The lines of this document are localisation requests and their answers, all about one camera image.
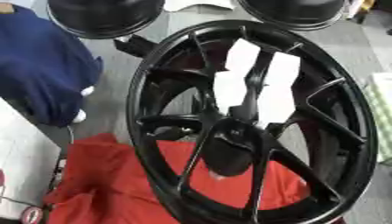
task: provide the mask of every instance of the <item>blue cloth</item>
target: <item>blue cloth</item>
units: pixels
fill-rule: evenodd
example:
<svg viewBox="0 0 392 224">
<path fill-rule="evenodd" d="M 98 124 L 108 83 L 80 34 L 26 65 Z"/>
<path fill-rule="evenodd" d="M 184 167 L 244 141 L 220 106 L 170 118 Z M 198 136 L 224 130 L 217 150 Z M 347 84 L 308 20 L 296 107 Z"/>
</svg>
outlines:
<svg viewBox="0 0 392 224">
<path fill-rule="evenodd" d="M 66 126 L 81 109 L 81 90 L 102 73 L 102 60 L 52 22 L 14 8 L 0 14 L 0 96 L 25 102 L 41 123 Z"/>
</svg>

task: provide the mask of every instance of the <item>wheel rim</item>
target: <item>wheel rim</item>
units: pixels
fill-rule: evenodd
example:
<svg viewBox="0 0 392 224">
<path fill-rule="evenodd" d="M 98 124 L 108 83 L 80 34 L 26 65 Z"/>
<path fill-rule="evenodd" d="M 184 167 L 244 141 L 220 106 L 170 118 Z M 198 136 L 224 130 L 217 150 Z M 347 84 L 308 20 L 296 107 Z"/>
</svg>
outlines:
<svg viewBox="0 0 392 224">
<path fill-rule="evenodd" d="M 221 70 L 216 66 L 221 61 L 210 61 L 209 57 L 214 53 L 209 52 L 208 47 L 227 50 L 238 38 L 257 43 L 265 55 L 299 46 L 290 49 L 290 53 L 301 56 L 304 62 L 302 78 L 293 87 L 297 111 L 285 125 L 259 130 L 249 122 L 214 113 L 214 92 L 209 79 L 216 70 Z M 196 49 L 200 65 L 186 64 L 186 57 L 181 53 L 187 48 Z M 266 65 L 263 60 L 258 62 L 256 64 L 260 67 L 254 68 L 255 73 L 260 72 L 255 69 L 263 69 Z M 161 115 L 163 108 L 188 88 L 198 89 L 202 96 L 199 107 L 202 111 L 192 115 Z M 339 104 L 340 113 L 329 109 L 331 104 L 336 103 Z M 136 154 L 155 194 L 174 217 L 185 223 L 327 223 L 339 218 L 361 196 L 375 168 L 375 125 L 354 80 L 310 41 L 266 24 L 240 20 L 215 21 L 195 25 L 165 39 L 136 71 L 129 89 L 127 118 Z M 312 150 L 311 168 L 308 168 L 276 140 L 290 123 L 298 123 L 307 138 L 308 148 L 321 144 L 333 156 L 323 159 L 329 154 Z M 156 145 L 157 136 L 153 133 L 162 126 L 177 127 L 175 130 L 180 136 L 188 135 L 189 130 L 199 134 L 197 146 L 181 176 L 173 172 Z M 261 178 L 252 181 L 251 197 L 243 209 L 222 205 L 195 192 L 187 184 L 189 177 L 202 157 L 201 152 L 205 151 L 203 146 L 213 139 L 212 133 L 218 133 L 222 128 L 243 129 L 247 136 L 251 136 L 245 140 L 250 141 L 253 148 L 259 149 L 253 152 L 252 158 L 262 158 L 251 161 L 253 167 L 260 167 L 254 169 L 255 176 L 263 174 L 268 160 L 275 160 L 307 182 L 311 197 L 275 210 L 258 210 Z M 315 130 L 322 131 L 324 136 L 314 137 Z M 338 149 L 331 149 L 331 145 L 338 145 Z M 342 172 L 331 180 L 331 167 L 338 160 L 344 161 Z"/>
</svg>

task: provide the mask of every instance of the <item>white paper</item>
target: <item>white paper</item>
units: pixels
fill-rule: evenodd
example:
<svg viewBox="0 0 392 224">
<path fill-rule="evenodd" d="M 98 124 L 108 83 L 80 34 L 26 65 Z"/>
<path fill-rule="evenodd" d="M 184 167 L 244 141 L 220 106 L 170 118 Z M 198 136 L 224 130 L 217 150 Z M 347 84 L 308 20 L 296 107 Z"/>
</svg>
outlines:
<svg viewBox="0 0 392 224">
<path fill-rule="evenodd" d="M 227 71 L 215 75 L 213 91 L 219 111 L 225 115 L 228 108 L 242 104 L 247 87 L 243 75 Z"/>
<path fill-rule="evenodd" d="M 291 87 L 299 75 L 301 59 L 283 52 L 276 52 L 269 64 L 264 84 Z"/>
<path fill-rule="evenodd" d="M 285 123 L 296 110 L 291 86 L 299 75 L 300 64 L 297 56 L 275 53 L 265 77 L 266 86 L 257 100 L 261 128 L 270 123 Z"/>
<path fill-rule="evenodd" d="M 232 72 L 247 74 L 256 63 L 259 52 L 259 46 L 240 38 L 228 51 L 225 68 Z"/>
<path fill-rule="evenodd" d="M 0 3 L 16 4 L 16 5 L 28 8 L 28 9 L 30 9 L 32 7 L 34 2 L 35 2 L 35 0 L 0 0 Z"/>
<path fill-rule="evenodd" d="M 230 10 L 235 8 L 231 0 L 166 0 L 164 9 L 166 11 L 180 11 L 189 6 L 198 4 L 215 5 Z"/>
<path fill-rule="evenodd" d="M 259 123 L 265 129 L 270 123 L 284 123 L 296 110 L 290 88 L 265 87 L 258 100 Z"/>
</svg>

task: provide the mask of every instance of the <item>red towel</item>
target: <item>red towel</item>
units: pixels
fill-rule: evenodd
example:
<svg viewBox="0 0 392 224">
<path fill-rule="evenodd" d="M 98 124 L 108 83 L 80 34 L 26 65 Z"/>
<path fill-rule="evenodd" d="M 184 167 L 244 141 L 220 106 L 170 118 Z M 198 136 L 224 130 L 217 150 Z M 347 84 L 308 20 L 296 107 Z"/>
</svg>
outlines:
<svg viewBox="0 0 392 224">
<path fill-rule="evenodd" d="M 181 173 L 194 143 L 158 142 L 176 173 Z M 198 163 L 191 186 L 206 196 L 233 207 L 243 207 L 250 192 L 251 168 L 234 178 L 216 180 Z M 302 180 L 278 163 L 269 162 L 262 209 L 287 206 L 307 194 Z M 158 203 L 143 167 L 131 146 L 110 134 L 76 141 L 70 147 L 63 181 L 45 198 L 54 204 L 48 224 L 174 224 Z"/>
</svg>

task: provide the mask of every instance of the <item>rim lip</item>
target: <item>rim lip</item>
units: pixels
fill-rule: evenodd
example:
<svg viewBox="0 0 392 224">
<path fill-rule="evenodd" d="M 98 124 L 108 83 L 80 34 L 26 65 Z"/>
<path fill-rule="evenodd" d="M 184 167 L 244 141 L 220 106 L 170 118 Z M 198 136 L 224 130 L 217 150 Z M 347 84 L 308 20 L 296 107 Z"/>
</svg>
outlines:
<svg viewBox="0 0 392 224">
<path fill-rule="evenodd" d="M 147 17 L 144 20 L 140 20 L 138 23 L 130 25 L 126 28 L 123 28 L 121 30 L 115 30 L 115 31 L 103 31 L 103 32 L 95 32 L 95 34 L 91 34 L 90 32 L 85 32 L 77 29 L 73 29 L 71 27 L 66 26 L 65 24 L 61 23 L 56 16 L 52 13 L 51 6 L 48 3 L 46 5 L 46 11 L 47 14 L 57 26 L 59 26 L 61 29 L 65 30 L 66 32 L 70 32 L 75 36 L 78 36 L 82 39 L 115 39 L 123 36 L 130 35 L 135 32 L 139 32 L 140 30 L 144 29 L 145 27 L 149 26 L 152 24 L 162 13 L 164 8 L 164 1 L 160 1 L 160 5 L 158 7 L 157 13 L 154 13 L 154 15 Z"/>
<path fill-rule="evenodd" d="M 376 127 L 375 127 L 375 122 L 373 119 L 373 115 L 371 113 L 370 107 L 368 106 L 368 103 L 365 99 L 365 96 L 362 94 L 361 90 L 355 83 L 354 79 L 348 74 L 348 72 L 335 60 L 333 59 L 328 53 L 326 53 L 323 49 L 312 43 L 310 40 L 307 40 L 306 38 L 303 38 L 295 33 L 292 33 L 290 31 L 286 31 L 283 29 L 280 29 L 278 27 L 275 27 L 270 24 L 260 24 L 257 22 L 252 22 L 252 21 L 246 21 L 246 20 L 221 20 L 221 21 L 213 21 L 213 22 L 207 22 L 203 24 L 196 24 L 194 26 L 190 26 L 188 28 L 185 28 L 184 30 L 178 31 L 174 34 L 172 34 L 170 37 L 164 39 L 160 44 L 156 46 L 156 48 L 150 52 L 150 54 L 146 57 L 145 60 L 142 61 L 140 66 L 135 72 L 135 76 L 132 79 L 132 82 L 129 87 L 129 94 L 127 96 L 127 107 L 126 107 L 126 121 L 127 121 L 127 126 L 129 130 L 129 135 L 131 138 L 131 142 L 135 146 L 136 149 L 136 154 L 139 157 L 139 160 L 141 164 L 143 165 L 143 168 L 146 171 L 146 174 L 148 176 L 148 180 L 151 183 L 151 187 L 153 188 L 155 194 L 160 198 L 162 195 L 160 193 L 166 193 L 166 194 L 171 194 L 171 192 L 166 191 L 165 185 L 159 185 L 162 184 L 162 179 L 157 179 L 157 174 L 147 166 L 146 160 L 143 158 L 143 156 L 140 154 L 140 148 L 138 148 L 141 143 L 139 142 L 139 134 L 137 133 L 139 130 L 137 129 L 137 122 L 135 119 L 136 111 L 135 109 L 138 107 L 139 100 L 137 97 L 141 94 L 143 90 L 143 86 L 140 85 L 141 82 L 144 82 L 144 78 L 146 75 L 146 69 L 149 67 L 151 64 L 151 61 L 159 61 L 157 58 L 162 57 L 167 53 L 170 49 L 172 49 L 174 46 L 176 46 L 178 43 L 182 42 L 183 39 L 186 39 L 186 34 L 189 32 L 196 32 L 199 30 L 216 30 L 218 27 L 218 30 L 220 27 L 224 26 L 230 26 L 232 27 L 231 24 L 236 24 L 238 27 L 241 25 L 258 25 L 261 28 L 267 28 L 267 29 L 273 29 L 274 31 L 278 31 L 281 33 L 284 33 L 285 35 L 289 36 L 290 38 L 293 38 L 295 40 L 300 40 L 302 43 L 304 43 L 305 46 L 308 46 L 308 50 L 306 51 L 309 53 L 313 58 L 316 59 L 323 59 L 325 67 L 327 67 L 331 74 L 340 74 L 341 76 L 345 77 L 347 80 L 347 85 L 349 86 L 349 89 L 351 90 L 351 95 L 350 98 L 354 98 L 356 100 L 356 104 L 359 104 L 360 106 L 354 107 L 355 111 L 358 113 L 362 114 L 361 117 L 363 117 L 363 123 L 365 123 L 364 126 L 360 126 L 361 129 L 363 129 L 366 134 L 367 134 L 367 142 L 363 146 L 363 151 L 367 153 L 367 162 L 366 166 L 362 168 L 362 170 L 365 172 L 365 175 L 361 176 L 362 182 L 360 182 L 353 190 L 351 190 L 348 194 L 346 199 L 338 205 L 335 209 L 330 211 L 330 213 L 322 213 L 318 217 L 310 218 L 309 220 L 298 220 L 295 223 L 301 223 L 301 224 L 316 224 L 316 223 L 330 223 L 331 221 L 335 221 L 341 215 L 343 215 L 345 212 L 347 212 L 357 201 L 357 199 L 365 192 L 367 189 L 370 179 L 373 176 L 373 172 L 375 169 L 376 165 L 376 157 L 377 157 L 377 145 L 378 145 L 378 140 L 377 140 L 377 132 L 376 132 Z M 176 216 L 176 211 L 173 210 L 171 206 L 169 206 L 164 199 L 161 199 L 160 202 L 165 205 L 164 207 L 173 215 L 174 217 Z M 191 208 L 187 208 L 188 213 L 193 213 L 194 215 L 197 215 L 194 213 L 194 211 Z"/>
<path fill-rule="evenodd" d="M 283 21 L 275 20 L 274 18 L 268 17 L 265 14 L 261 13 L 255 7 L 250 6 L 248 0 L 238 0 L 238 2 L 242 6 L 242 8 L 253 17 L 265 23 L 277 25 L 284 29 L 293 31 L 316 31 L 324 29 L 338 22 L 340 18 L 342 18 L 345 9 L 345 5 L 343 4 L 341 9 L 333 17 L 319 23 L 285 23 Z"/>
</svg>

